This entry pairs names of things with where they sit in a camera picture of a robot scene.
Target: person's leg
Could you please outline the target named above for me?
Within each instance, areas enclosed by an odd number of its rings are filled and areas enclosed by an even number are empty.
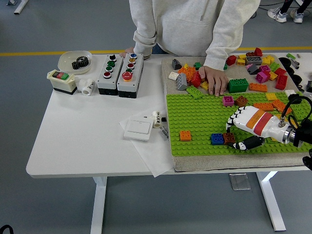
[[[166,51],[163,51],[160,46],[158,44],[156,44],[153,48],[152,48],[152,54],[153,55],[166,55],[168,54]]]
[[[303,12],[306,10],[306,8],[310,5],[312,0],[304,0],[302,5],[298,8],[297,14],[303,14]]]
[[[285,0],[283,6],[280,9],[280,13],[284,14],[288,11],[289,7],[291,6],[293,0]]]

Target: white table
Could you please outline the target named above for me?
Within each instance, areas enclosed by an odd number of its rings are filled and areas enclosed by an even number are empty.
[[[286,53],[276,53],[278,57]],[[33,178],[93,177],[97,184],[93,210],[92,234],[102,231],[106,180],[108,176],[151,175],[132,143],[124,140],[121,120],[164,102],[161,83],[161,60],[170,55],[153,55],[144,62],[136,99],[104,96],[95,87],[87,97],[76,92],[72,96],[53,91],[26,170]],[[77,78],[96,80],[105,55],[93,55],[89,72]],[[298,59],[306,67],[312,54]],[[296,74],[305,76],[303,69]],[[277,171],[307,170],[306,167],[218,170],[199,173],[257,172],[262,191],[276,231],[285,230],[269,179]],[[175,174],[173,169],[167,175]]]

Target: black gear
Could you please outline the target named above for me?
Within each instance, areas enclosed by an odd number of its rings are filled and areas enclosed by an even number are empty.
[[[77,62],[79,64],[79,67],[85,67],[89,65],[89,60],[86,56],[80,56],[77,58]]]
[[[74,69],[74,70],[77,70],[77,69],[80,68],[79,62],[77,62],[77,61],[72,62],[72,66],[73,66],[73,69]]]

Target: green lego baseplate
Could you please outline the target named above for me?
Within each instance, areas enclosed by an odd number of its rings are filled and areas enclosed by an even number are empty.
[[[285,93],[275,93],[283,103],[288,103]],[[265,93],[235,93],[230,94],[233,99],[244,96],[248,99],[247,105],[257,102],[270,102]],[[228,118],[238,109],[238,106],[225,107],[222,96],[204,95],[194,99],[190,94],[167,95],[168,122],[170,129],[170,142],[173,156],[209,156],[209,155],[243,155],[266,153],[293,153],[308,152],[311,145],[303,143],[301,148],[294,147],[292,143],[282,144],[278,141],[266,139],[266,144],[255,149],[242,151],[226,145],[212,145],[212,133],[225,133]],[[294,115],[305,117],[310,111],[310,105],[303,100],[300,104],[292,104]],[[180,141],[180,131],[191,131],[191,141]],[[236,126],[231,127],[237,142],[252,136]]]

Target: control box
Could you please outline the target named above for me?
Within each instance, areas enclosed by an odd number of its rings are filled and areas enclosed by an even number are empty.
[[[123,57],[107,55],[102,70],[97,78],[99,94],[118,95],[117,80],[123,64]]]
[[[136,98],[143,71],[143,54],[127,53],[117,82],[118,95]]]
[[[52,86],[56,91],[72,95],[77,89],[74,74],[69,75],[65,72],[53,70],[48,72],[47,79],[51,81]]]

